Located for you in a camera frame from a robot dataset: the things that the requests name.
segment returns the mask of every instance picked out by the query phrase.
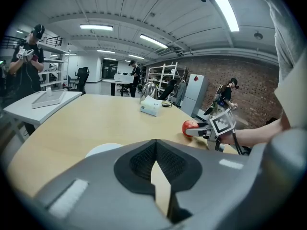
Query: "hand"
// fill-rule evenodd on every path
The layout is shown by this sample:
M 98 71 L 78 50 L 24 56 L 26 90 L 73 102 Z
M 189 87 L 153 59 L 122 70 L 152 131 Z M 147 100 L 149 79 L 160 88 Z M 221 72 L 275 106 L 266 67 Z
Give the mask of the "hand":
M 35 65 L 37 65 L 37 61 L 31 60 L 31 64 L 32 64 L 33 66 L 35 66 Z

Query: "tissue box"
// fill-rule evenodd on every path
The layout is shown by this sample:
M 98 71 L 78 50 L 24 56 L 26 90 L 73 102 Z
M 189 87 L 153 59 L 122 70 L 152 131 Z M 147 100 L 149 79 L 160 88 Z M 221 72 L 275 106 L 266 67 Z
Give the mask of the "tissue box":
M 158 116 L 162 105 L 161 102 L 162 101 L 156 100 L 153 97 L 147 96 L 145 100 L 141 101 L 140 111 L 153 116 Z
M 133 83 L 134 76 L 123 75 L 123 74 L 115 74 L 114 80 L 118 82 L 130 82 Z

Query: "gray shirt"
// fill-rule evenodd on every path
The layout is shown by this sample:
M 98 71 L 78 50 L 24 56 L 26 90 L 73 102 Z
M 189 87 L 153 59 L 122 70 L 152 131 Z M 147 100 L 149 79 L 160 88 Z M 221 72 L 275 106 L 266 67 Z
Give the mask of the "gray shirt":
M 279 62 L 279 84 L 295 66 L 306 47 L 297 21 L 282 0 L 266 0 L 275 26 L 275 45 Z

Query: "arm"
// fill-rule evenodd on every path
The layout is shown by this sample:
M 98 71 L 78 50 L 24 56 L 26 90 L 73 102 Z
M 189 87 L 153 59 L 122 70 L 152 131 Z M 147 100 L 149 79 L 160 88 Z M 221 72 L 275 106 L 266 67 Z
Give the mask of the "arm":
M 14 54 L 13 54 L 13 57 L 10 63 L 10 67 L 9 67 L 9 73 L 12 75 L 15 74 L 24 63 L 22 59 L 17 58 L 18 51 L 19 51 L 19 46 L 14 51 Z
M 41 72 L 44 69 L 44 64 L 39 63 L 38 61 L 31 60 L 31 64 L 39 71 Z
M 256 129 L 242 129 L 236 131 L 236 138 L 240 146 L 252 147 L 262 142 L 269 142 L 278 133 L 290 128 L 287 116 L 283 113 L 282 117 L 266 126 Z M 234 144 L 232 134 L 221 135 L 221 142 Z
M 232 105 L 232 103 L 226 99 L 225 102 L 227 103 L 227 105 L 230 107 L 230 109 L 233 109 L 234 108 L 234 105 Z
M 41 72 L 42 70 L 44 70 L 44 51 L 43 49 L 40 49 L 39 50 L 39 53 L 38 53 L 38 60 L 37 61 L 34 61 L 34 60 L 31 60 L 31 64 L 39 71 Z
M 137 67 L 137 68 L 135 69 L 135 74 L 133 74 L 133 76 L 134 76 L 134 77 L 138 77 L 139 74 L 140 74 L 140 68 Z
M 17 60 L 16 62 L 10 63 L 9 72 L 10 74 L 15 74 L 18 69 L 23 65 L 24 61 L 22 59 Z

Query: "white tray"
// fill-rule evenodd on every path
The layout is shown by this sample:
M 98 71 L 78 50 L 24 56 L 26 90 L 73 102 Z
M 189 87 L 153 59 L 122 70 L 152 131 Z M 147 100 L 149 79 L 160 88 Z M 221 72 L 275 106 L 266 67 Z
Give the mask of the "white tray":
M 47 93 L 45 92 L 32 102 L 32 108 L 35 109 L 43 106 L 57 105 L 62 101 L 64 95 L 65 90 L 54 90 L 52 91 L 52 95 L 50 97 L 48 97 Z

